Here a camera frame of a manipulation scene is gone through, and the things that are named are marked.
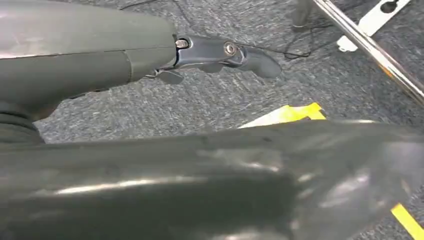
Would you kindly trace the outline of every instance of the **bolt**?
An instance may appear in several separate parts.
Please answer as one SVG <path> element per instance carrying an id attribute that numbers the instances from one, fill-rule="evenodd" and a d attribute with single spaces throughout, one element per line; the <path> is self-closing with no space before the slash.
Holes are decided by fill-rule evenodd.
<path id="1" fill-rule="evenodd" d="M 237 52 L 237 46 L 234 43 L 227 41 L 224 43 L 224 52 L 227 56 L 232 57 Z"/>
<path id="2" fill-rule="evenodd" d="M 189 42 L 185 39 L 178 39 L 175 42 L 175 46 L 177 49 L 186 49 L 189 47 Z"/>

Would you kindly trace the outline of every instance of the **chrome metal pole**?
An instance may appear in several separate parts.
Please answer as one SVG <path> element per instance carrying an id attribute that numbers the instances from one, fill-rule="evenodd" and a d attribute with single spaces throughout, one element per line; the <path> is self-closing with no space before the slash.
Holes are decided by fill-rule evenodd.
<path id="1" fill-rule="evenodd" d="M 292 29 L 295 32 L 304 32 L 308 30 L 308 18 L 311 15 L 314 2 L 312 0 L 297 0 L 292 19 Z"/>
<path id="2" fill-rule="evenodd" d="M 358 48 L 371 56 L 382 70 L 412 98 L 424 106 L 424 84 L 410 75 L 393 57 L 367 36 L 330 0 L 313 0 L 318 9 L 339 27 Z"/>

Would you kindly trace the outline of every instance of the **gray carpet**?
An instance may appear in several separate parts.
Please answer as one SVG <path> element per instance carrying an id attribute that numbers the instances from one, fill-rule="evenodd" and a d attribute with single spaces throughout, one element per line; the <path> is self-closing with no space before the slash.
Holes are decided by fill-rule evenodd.
<path id="1" fill-rule="evenodd" d="M 68 0 L 117 9 L 137 0 Z M 126 11 L 150 13 L 175 22 L 181 33 L 219 35 L 238 42 L 283 49 L 294 33 L 290 14 L 294 0 L 160 0 Z M 378 0 L 337 0 L 352 19 L 360 19 Z M 419 79 L 424 79 L 424 1 L 412 0 L 375 36 L 382 47 Z M 317 12 L 313 25 L 328 21 Z M 314 52 L 287 60 L 270 53 L 283 67 L 276 80 L 225 69 L 219 74 L 185 70 L 180 85 L 144 80 L 107 92 L 68 100 L 48 119 L 38 122 L 51 143 L 148 138 L 237 128 L 283 105 L 318 102 L 329 119 L 369 119 L 408 125 L 424 132 L 424 109 L 399 90 L 361 51 L 342 53 L 335 27 L 315 30 Z M 292 52 L 307 52 L 304 33 Z M 408 205 L 424 226 L 424 195 Z M 411 239 L 388 213 L 381 224 L 358 240 Z"/>

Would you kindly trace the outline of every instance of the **yellow tape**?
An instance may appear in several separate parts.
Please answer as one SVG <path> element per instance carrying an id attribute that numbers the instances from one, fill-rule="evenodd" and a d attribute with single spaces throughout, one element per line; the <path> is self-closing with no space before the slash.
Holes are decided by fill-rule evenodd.
<path id="1" fill-rule="evenodd" d="M 314 102 L 308 106 L 283 106 L 280 114 L 281 123 L 295 122 L 309 117 L 312 120 L 324 120 L 326 117 L 320 112 L 320 105 Z"/>
<path id="2" fill-rule="evenodd" d="M 417 221 L 410 215 L 402 204 L 396 205 L 391 213 L 399 221 L 399 223 L 406 229 L 414 240 L 424 240 L 424 229 L 418 224 Z"/>
<path id="3" fill-rule="evenodd" d="M 274 111 L 263 115 L 240 128 L 250 128 L 257 126 L 266 126 L 272 124 L 282 124 L 302 120 L 309 117 L 312 120 L 324 120 L 326 117 L 320 112 L 321 107 L 314 102 L 307 106 L 292 107 L 285 105 Z"/>

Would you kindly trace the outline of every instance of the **metal stand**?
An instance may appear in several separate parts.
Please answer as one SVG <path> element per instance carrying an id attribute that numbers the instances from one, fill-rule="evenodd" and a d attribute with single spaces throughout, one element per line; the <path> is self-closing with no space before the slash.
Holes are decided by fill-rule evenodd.
<path id="1" fill-rule="evenodd" d="M 317 6 L 325 17 L 344 32 L 349 40 L 371 56 L 389 77 L 424 107 L 424 85 L 410 75 L 371 37 L 360 30 L 330 0 L 297 0 L 297 7 L 293 14 L 293 29 L 295 31 L 302 31 L 306 27 L 313 6 Z"/>

